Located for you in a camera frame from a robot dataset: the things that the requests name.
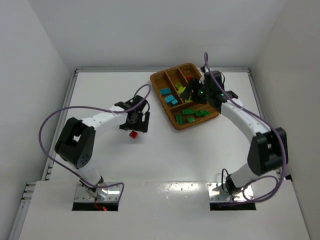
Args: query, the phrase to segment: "rectangular hole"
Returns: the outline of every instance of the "rectangular hole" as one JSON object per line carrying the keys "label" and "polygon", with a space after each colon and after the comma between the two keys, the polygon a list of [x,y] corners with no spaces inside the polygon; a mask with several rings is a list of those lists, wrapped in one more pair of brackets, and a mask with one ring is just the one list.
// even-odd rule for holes
{"label": "rectangular hole", "polygon": [[[105,212],[118,212],[118,204],[117,203],[97,203],[99,208],[105,207]],[[74,202],[72,211],[101,211],[102,209],[98,209],[93,202]]]}
{"label": "rectangular hole", "polygon": [[257,210],[256,204],[251,203],[243,203],[239,205],[233,206],[221,206],[221,203],[210,203],[210,211],[251,211]]}

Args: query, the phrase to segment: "white enclosure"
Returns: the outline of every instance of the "white enclosure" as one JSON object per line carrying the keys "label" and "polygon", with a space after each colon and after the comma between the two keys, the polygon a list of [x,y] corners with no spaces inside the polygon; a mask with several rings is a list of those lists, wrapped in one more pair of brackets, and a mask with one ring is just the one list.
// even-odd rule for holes
{"label": "white enclosure", "polygon": [[[8,239],[27,181],[45,165],[38,129],[64,100],[70,72],[26,0],[0,1],[0,240]],[[51,144],[57,118],[45,131]]]}
{"label": "white enclosure", "polygon": [[253,77],[265,115],[287,131],[289,173],[312,239],[320,239],[320,1],[290,0]]}
{"label": "white enclosure", "polygon": [[205,51],[212,66],[252,68],[266,118],[287,131],[289,173],[320,239],[319,11],[318,0],[0,1],[0,240],[26,182],[41,179],[38,129],[76,68],[199,67]]}
{"label": "white enclosure", "polygon": [[[150,81],[151,74],[79,71],[65,104],[111,106],[130,98],[135,89]],[[243,104],[259,114],[248,71],[226,70],[223,74],[225,87],[239,94]],[[147,133],[132,139],[129,132],[114,127],[94,141],[90,162],[105,181],[125,184],[118,212],[72,211],[78,178],[54,164],[47,176],[50,181],[36,184],[19,240],[103,239],[106,233],[112,240],[206,240],[213,233],[217,239],[236,239],[239,230],[248,226],[249,230],[241,233],[243,239],[309,239],[290,180],[284,181],[271,200],[257,204],[257,210],[210,211],[207,182],[220,181],[222,168],[234,172],[245,164],[249,141],[222,114],[177,131],[156,93],[152,91],[147,99]],[[88,109],[70,109],[57,131],[72,116],[80,119],[94,114]],[[261,196],[274,186],[274,179],[269,178],[252,184],[252,189]],[[79,228],[84,219],[85,227]]]}
{"label": "white enclosure", "polygon": [[29,0],[65,63],[76,67],[254,63],[285,0]]}

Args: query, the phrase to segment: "green block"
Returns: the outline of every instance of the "green block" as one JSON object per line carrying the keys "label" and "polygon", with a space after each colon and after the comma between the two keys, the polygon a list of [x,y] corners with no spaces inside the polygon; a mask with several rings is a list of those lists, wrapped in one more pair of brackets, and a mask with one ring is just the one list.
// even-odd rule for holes
{"label": "green block", "polygon": [[188,122],[189,123],[193,123],[195,121],[195,119],[193,117],[188,117]]}
{"label": "green block", "polygon": [[197,118],[200,118],[200,117],[202,117],[202,112],[200,111],[200,110],[198,110],[198,111],[195,111],[195,116],[197,117]]}
{"label": "green block", "polygon": [[182,120],[182,115],[178,114],[178,115],[175,115],[175,120],[176,120],[176,123],[177,124],[184,124],[184,121]]}
{"label": "green block", "polygon": [[183,86],[182,86],[180,83],[176,83],[174,86],[175,86],[177,89],[182,89],[182,88],[183,88]]}
{"label": "green block", "polygon": [[202,115],[203,115],[204,117],[206,117],[206,116],[210,115],[210,112],[208,112],[208,111],[206,111],[206,110],[203,110],[203,111],[202,111]]}
{"label": "green block", "polygon": [[182,114],[187,115],[187,114],[194,114],[194,109],[193,108],[188,108],[188,109],[182,109]]}

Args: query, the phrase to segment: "toy block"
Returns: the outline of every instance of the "toy block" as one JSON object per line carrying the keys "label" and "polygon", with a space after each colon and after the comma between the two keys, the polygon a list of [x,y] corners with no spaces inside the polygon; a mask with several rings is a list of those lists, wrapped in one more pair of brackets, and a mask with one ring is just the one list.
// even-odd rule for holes
{"label": "toy block", "polygon": [[170,104],[173,100],[175,100],[175,97],[172,95],[169,95],[167,97],[164,98],[164,101],[166,104]]}
{"label": "toy block", "polygon": [[184,90],[186,89],[186,87],[184,86],[183,88],[178,89],[178,94],[182,94],[184,92]]}
{"label": "toy block", "polygon": [[138,133],[136,131],[132,131],[129,136],[133,139],[135,139],[138,136]]}
{"label": "toy block", "polygon": [[178,105],[178,100],[177,100],[177,99],[173,100],[173,101],[171,102],[171,104],[172,104],[173,107],[174,107],[174,106],[177,106],[177,105]]}
{"label": "toy block", "polygon": [[210,113],[209,113],[208,111],[206,111],[206,110],[203,110],[203,111],[202,111],[202,115],[203,115],[204,117],[206,117],[206,116],[210,115]]}
{"label": "toy block", "polygon": [[170,90],[170,88],[167,87],[167,88],[161,89],[159,92],[160,92],[161,96],[164,96],[164,95],[170,94],[171,90]]}
{"label": "toy block", "polygon": [[176,83],[174,86],[175,86],[178,90],[183,88],[183,86],[182,86],[180,83]]}
{"label": "toy block", "polygon": [[187,114],[194,114],[194,109],[193,108],[188,108],[188,109],[182,109],[182,114],[187,115]]}
{"label": "toy block", "polygon": [[200,118],[200,117],[202,117],[202,112],[200,111],[200,110],[198,110],[198,111],[195,111],[195,116],[197,117],[197,118]]}
{"label": "toy block", "polygon": [[195,121],[195,119],[193,117],[188,117],[187,120],[188,120],[189,123],[193,123]]}
{"label": "toy block", "polygon": [[184,102],[185,102],[185,103],[190,103],[190,102],[192,102],[191,96],[189,97],[189,100],[185,100]]}
{"label": "toy block", "polygon": [[178,114],[178,115],[175,115],[175,120],[176,120],[176,123],[177,124],[184,124],[184,121],[182,119],[182,115]]}

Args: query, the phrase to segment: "metal base plate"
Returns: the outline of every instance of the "metal base plate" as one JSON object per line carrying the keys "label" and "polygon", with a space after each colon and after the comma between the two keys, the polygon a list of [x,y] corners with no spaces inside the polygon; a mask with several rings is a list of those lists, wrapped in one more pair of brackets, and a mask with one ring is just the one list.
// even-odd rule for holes
{"label": "metal base plate", "polygon": [[[115,184],[116,182],[104,182],[106,185]],[[105,204],[117,204],[120,193],[122,191],[122,185],[112,186],[108,188],[99,188],[100,191],[97,203]],[[95,198],[90,196],[88,190],[79,182],[76,185],[74,194],[74,203],[79,204],[94,204]]]}
{"label": "metal base plate", "polygon": [[[208,182],[208,193],[209,193],[209,201],[211,204],[218,203],[232,203],[232,202],[245,202],[242,192],[236,193],[234,195],[230,195],[227,192],[224,192],[222,189],[221,182]],[[244,194],[248,199],[254,198],[254,192],[252,191],[251,185],[244,190]]]}

